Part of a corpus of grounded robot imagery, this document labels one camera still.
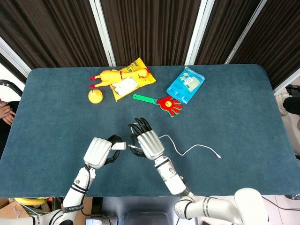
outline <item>white cable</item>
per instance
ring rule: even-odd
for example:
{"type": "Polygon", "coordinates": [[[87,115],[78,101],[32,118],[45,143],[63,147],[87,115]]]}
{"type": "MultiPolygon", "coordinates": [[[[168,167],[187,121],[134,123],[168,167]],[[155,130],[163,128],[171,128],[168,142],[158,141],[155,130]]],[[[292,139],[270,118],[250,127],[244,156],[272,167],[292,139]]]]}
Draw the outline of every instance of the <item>white cable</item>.
{"type": "MultiPolygon", "coordinates": [[[[194,148],[194,147],[196,147],[196,146],[200,146],[200,147],[204,147],[204,148],[207,148],[207,149],[211,150],[218,158],[222,158],[222,157],[221,157],[219,154],[217,154],[216,151],[214,151],[212,148],[210,148],[210,147],[208,147],[208,146],[206,146],[206,145],[202,145],[202,144],[195,144],[195,145],[193,145],[192,147],[190,147],[188,150],[186,150],[183,154],[181,154],[180,152],[178,152],[178,150],[177,150],[177,148],[176,148],[176,145],[175,145],[174,141],[172,140],[172,138],[171,138],[169,135],[162,135],[162,136],[160,136],[159,138],[162,138],[162,137],[168,137],[168,138],[170,139],[170,141],[172,142],[175,151],[176,151],[179,155],[181,155],[181,156],[184,156],[185,154],[187,154],[192,148],[194,148]]],[[[129,144],[128,146],[131,147],[131,148],[134,148],[134,149],[140,149],[140,150],[143,150],[142,148],[136,147],[136,146],[131,145],[131,144],[129,144]]]]}

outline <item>blue table surface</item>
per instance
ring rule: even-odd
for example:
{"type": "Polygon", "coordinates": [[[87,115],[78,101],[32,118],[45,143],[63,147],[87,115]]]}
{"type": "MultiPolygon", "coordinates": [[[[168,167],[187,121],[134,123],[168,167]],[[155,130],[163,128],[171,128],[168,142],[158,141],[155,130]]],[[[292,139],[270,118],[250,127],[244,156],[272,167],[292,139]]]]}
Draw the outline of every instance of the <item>blue table surface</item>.
{"type": "MultiPolygon", "coordinates": [[[[156,82],[135,91],[153,98],[184,66],[149,67],[156,82]]],[[[90,77],[111,67],[39,68],[28,77],[15,121],[0,161],[1,197],[65,196],[93,137],[112,134],[130,140],[129,123],[144,117],[162,139],[165,155],[196,195],[233,195],[240,188],[262,194],[300,192],[300,173],[265,70],[259,65],[201,65],[191,69],[206,80],[179,115],[135,101],[132,94],[115,102],[109,87],[103,101],[87,95],[90,77]]],[[[96,172],[90,196],[171,195],[154,162],[130,150],[96,172]]]]}

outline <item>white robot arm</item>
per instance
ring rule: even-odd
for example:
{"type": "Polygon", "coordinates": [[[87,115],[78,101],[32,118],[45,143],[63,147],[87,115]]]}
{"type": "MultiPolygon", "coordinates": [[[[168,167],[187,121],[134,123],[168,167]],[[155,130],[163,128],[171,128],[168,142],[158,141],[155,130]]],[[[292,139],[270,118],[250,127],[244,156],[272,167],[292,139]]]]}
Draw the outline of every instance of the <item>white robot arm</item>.
{"type": "Polygon", "coordinates": [[[134,148],[131,151],[140,157],[154,160],[154,166],[172,195],[182,198],[175,204],[175,212],[181,219],[194,217],[210,217],[226,220],[236,225],[268,225],[269,217],[264,207],[260,193],[251,188],[243,188],[236,192],[235,201],[238,209],[229,201],[206,197],[198,200],[186,187],[183,178],[179,176],[171,162],[164,156],[164,147],[149,123],[144,119],[135,118],[139,127],[129,124],[136,132],[131,137],[136,137],[143,152],[134,148]]]}
{"type": "Polygon", "coordinates": [[[122,139],[112,135],[108,139],[94,138],[85,153],[85,166],[80,169],[64,201],[63,210],[55,210],[43,216],[34,216],[20,219],[0,218],[0,224],[5,225],[73,225],[77,212],[83,209],[83,199],[88,192],[95,176],[95,170],[103,165],[114,162],[119,156],[117,150],[113,157],[107,158],[114,145],[122,139]]]}

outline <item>yellow package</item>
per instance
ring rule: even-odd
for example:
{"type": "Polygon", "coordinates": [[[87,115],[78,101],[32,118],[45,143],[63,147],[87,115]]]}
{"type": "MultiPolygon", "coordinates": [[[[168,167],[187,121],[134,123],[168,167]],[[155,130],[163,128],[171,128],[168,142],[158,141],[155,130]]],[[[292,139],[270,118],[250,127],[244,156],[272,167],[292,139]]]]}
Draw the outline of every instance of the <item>yellow package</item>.
{"type": "MultiPolygon", "coordinates": [[[[144,68],[147,68],[147,67],[145,66],[145,64],[143,63],[141,58],[138,58],[133,63],[131,63],[128,67],[125,67],[125,68],[121,69],[120,71],[124,72],[124,73],[130,73],[130,72],[134,72],[134,71],[137,71],[139,69],[144,69],[144,68]]],[[[115,100],[118,101],[119,99],[130,94],[131,92],[135,91],[136,89],[143,87],[147,84],[154,83],[155,81],[156,80],[152,76],[152,74],[147,73],[147,75],[145,77],[136,77],[136,76],[127,77],[119,83],[112,83],[110,85],[110,87],[112,89],[115,100]]]]}

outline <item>blue packet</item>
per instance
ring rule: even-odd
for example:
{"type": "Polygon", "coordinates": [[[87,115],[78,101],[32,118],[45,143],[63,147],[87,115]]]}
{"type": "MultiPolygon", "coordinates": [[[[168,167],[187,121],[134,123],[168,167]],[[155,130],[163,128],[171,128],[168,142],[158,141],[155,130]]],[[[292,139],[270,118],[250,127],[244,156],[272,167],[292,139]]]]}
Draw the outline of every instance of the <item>blue packet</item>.
{"type": "Polygon", "coordinates": [[[198,91],[205,77],[188,67],[185,67],[181,74],[167,89],[167,93],[181,103],[187,104],[198,91]]]}

